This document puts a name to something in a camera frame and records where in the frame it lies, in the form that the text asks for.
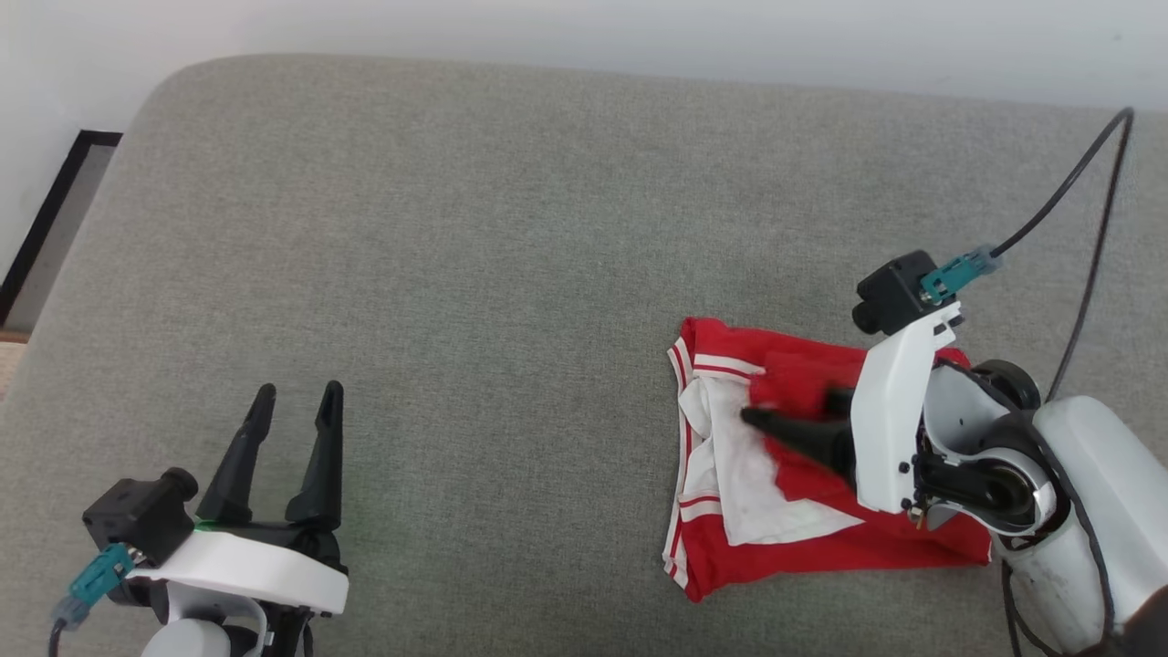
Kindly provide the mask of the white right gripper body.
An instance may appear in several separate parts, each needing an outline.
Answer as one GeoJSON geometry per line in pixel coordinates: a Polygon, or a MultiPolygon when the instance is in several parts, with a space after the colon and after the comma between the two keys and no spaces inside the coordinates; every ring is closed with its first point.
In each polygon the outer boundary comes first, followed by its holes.
{"type": "Polygon", "coordinates": [[[962,323],[955,302],[868,350],[850,404],[858,504],[884,513],[913,506],[913,458],[931,371],[962,323]]]}

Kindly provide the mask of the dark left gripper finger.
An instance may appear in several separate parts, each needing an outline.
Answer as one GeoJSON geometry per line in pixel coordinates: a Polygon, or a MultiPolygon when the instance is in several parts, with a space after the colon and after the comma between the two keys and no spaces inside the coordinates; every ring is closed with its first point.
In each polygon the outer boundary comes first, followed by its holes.
{"type": "Polygon", "coordinates": [[[326,383],[317,412],[317,441],[303,484],[287,503],[287,523],[296,527],[338,530],[343,504],[345,388],[326,383]]]}
{"type": "Polygon", "coordinates": [[[274,406],[274,383],[263,383],[202,496],[196,509],[200,521],[239,525],[252,520],[252,479],[260,445],[270,433],[274,406]]]}

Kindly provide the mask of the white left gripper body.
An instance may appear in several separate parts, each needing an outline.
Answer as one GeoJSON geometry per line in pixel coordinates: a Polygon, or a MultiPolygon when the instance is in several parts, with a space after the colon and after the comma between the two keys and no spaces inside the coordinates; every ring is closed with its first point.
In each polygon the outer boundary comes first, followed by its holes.
{"type": "Polygon", "coordinates": [[[345,611],[349,579],[334,532],[312,524],[252,523],[171,531],[138,545],[128,604],[159,609],[164,585],[272,606],[345,611]]]}

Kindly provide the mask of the red white-trimmed garment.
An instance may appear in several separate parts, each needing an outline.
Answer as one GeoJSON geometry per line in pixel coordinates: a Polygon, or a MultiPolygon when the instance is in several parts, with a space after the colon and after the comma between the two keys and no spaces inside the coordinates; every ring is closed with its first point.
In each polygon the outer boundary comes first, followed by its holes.
{"type": "Polygon", "coordinates": [[[929,531],[868,510],[842,478],[741,419],[760,406],[826,421],[829,390],[858,381],[864,350],[689,317],[668,350],[677,475],[663,570],[691,602],[805,570],[981,567],[990,535],[967,516],[929,531]]]}

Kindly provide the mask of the black floor skirting strip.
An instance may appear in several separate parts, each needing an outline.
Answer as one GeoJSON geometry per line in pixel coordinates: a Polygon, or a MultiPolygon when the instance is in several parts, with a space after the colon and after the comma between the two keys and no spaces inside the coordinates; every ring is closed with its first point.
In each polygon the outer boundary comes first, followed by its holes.
{"type": "Polygon", "coordinates": [[[120,141],[112,130],[81,130],[72,141],[0,284],[0,331],[33,332],[120,141]]]}

